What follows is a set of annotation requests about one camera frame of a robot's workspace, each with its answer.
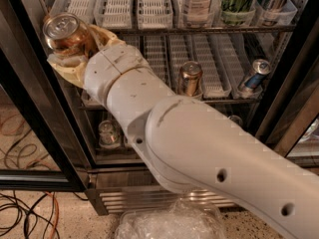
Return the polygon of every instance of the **floor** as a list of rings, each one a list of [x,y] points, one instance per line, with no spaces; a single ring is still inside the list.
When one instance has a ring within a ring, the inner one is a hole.
[[[3,96],[0,98],[0,169],[59,169],[15,107],[3,102]],[[0,237],[25,238],[24,225],[29,224],[28,231],[32,231],[30,239],[115,238],[121,214],[98,216],[85,198],[83,193],[56,192],[50,196],[45,192],[0,190]],[[59,235],[53,234],[47,221],[39,217],[36,223],[34,215],[27,215],[33,205],[36,214],[50,219],[52,224],[57,220]],[[221,220],[228,239],[283,238],[265,222],[241,208],[222,210]]]

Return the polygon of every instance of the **clear plastic bag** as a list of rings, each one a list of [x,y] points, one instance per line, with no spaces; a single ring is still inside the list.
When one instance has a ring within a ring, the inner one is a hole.
[[[225,239],[220,212],[212,204],[179,199],[166,210],[126,212],[116,239]]]

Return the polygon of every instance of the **green can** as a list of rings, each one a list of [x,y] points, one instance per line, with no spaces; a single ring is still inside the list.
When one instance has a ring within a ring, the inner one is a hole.
[[[240,25],[245,22],[255,0],[222,0],[221,16],[227,25]]]

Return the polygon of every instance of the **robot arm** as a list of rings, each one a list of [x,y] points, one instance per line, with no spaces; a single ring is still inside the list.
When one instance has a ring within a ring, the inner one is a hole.
[[[124,42],[106,46],[82,74],[79,85],[113,114],[161,186],[178,193],[205,188],[250,210],[285,238],[318,238],[318,176],[214,108],[177,96],[137,49]]]

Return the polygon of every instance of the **bolt hole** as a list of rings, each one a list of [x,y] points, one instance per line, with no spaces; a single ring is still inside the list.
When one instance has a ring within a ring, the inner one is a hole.
[[[287,203],[285,204],[282,209],[281,209],[281,215],[282,216],[290,216],[291,214],[294,213],[295,206],[292,203]]]
[[[141,144],[143,140],[141,138],[137,138],[137,144]]]
[[[227,171],[225,169],[221,169],[217,174],[217,180],[219,182],[224,182],[227,177]]]

